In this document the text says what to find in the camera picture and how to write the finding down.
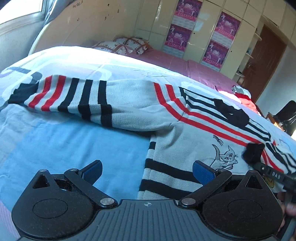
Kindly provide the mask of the person's right hand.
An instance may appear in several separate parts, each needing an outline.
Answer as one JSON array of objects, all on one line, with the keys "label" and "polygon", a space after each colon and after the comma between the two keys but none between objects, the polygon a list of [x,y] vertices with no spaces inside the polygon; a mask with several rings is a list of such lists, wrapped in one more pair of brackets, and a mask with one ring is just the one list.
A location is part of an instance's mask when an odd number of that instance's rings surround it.
[{"label": "person's right hand", "polygon": [[280,228],[278,230],[281,230],[285,224],[285,217],[295,217],[295,204],[288,202],[285,204],[285,195],[286,192],[278,192],[277,193],[277,199],[280,202],[281,209],[283,211],[283,219],[280,225]]}]

